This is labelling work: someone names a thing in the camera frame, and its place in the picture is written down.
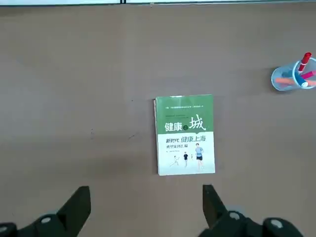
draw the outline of brown table surface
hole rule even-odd
[[[316,94],[275,67],[316,54],[315,3],[0,9],[0,221],[80,185],[80,236],[195,237],[202,184],[253,220],[316,234]],[[157,175],[152,100],[214,95],[216,174]]]

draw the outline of book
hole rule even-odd
[[[215,173],[213,96],[154,100],[159,175]]]

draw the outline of transparent cup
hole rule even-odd
[[[305,79],[302,78],[302,75],[308,72],[316,71],[316,59],[310,58],[308,64],[301,74],[298,73],[299,66],[300,61],[297,61],[295,63],[276,68],[271,75],[271,83],[273,87],[279,91],[314,88],[315,85],[308,85]],[[281,79],[286,79],[288,82],[280,82]],[[307,80],[315,79],[316,75],[309,77]]]

